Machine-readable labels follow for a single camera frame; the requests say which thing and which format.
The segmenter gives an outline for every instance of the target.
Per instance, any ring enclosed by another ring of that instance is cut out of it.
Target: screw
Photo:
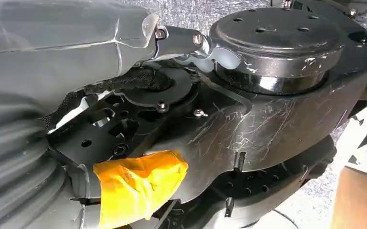
[[[356,9],[350,9],[349,11],[344,12],[344,14],[350,18],[354,18],[357,14]]]
[[[199,73],[198,72],[191,72],[191,80],[193,83],[197,83],[200,81]]]
[[[282,7],[283,8],[292,8],[293,0],[283,0]]]
[[[164,102],[157,103],[157,111],[160,113],[165,113],[169,110],[169,105]]]
[[[196,46],[202,46],[203,44],[203,36],[201,34],[194,35],[194,44]]]
[[[207,114],[204,113],[204,111],[202,109],[194,110],[194,115],[196,117],[202,117],[202,116],[207,117],[208,116]]]
[[[164,30],[157,30],[156,32],[155,32],[155,38],[157,38],[157,39],[164,39],[165,38],[165,32],[164,32]]]

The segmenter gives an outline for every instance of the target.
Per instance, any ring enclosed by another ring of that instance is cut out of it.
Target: yellow tape
[[[178,151],[95,164],[94,173],[101,184],[99,228],[150,219],[177,190],[187,169]]]

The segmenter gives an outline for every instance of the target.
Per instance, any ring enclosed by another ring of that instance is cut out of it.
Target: black mesh fabric
[[[83,90],[68,93],[59,108],[41,120],[48,130],[56,128],[56,124],[71,110],[80,105],[81,99],[87,94],[98,94],[104,91],[120,89],[147,89],[149,91],[163,91],[172,85],[173,81],[166,75],[148,67],[133,68],[125,75],[87,85]]]
[[[83,91],[71,92],[66,95],[59,108],[48,116],[41,118],[47,130],[56,128],[57,123],[71,110],[77,108],[85,96]]]
[[[172,80],[152,68],[134,68],[125,75],[84,87],[86,94],[102,93],[119,89],[147,89],[163,91],[172,85]]]

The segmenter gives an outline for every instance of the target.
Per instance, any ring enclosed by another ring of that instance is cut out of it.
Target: gray carpet
[[[160,24],[197,29],[204,34],[219,18],[252,8],[268,7],[267,0],[122,0],[148,8],[160,16]],[[356,21],[367,29],[367,13]],[[278,207],[300,229],[326,229],[332,214],[337,175],[331,166],[319,179],[312,180]]]
[[[219,18],[240,10],[269,7],[268,0],[121,0],[160,16],[160,24],[197,29],[207,34]],[[367,28],[367,13],[357,21]]]

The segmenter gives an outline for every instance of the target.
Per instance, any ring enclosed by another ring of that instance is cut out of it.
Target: gray plastic cover
[[[156,20],[114,0],[0,0],[0,228],[85,227],[37,118],[154,56]]]

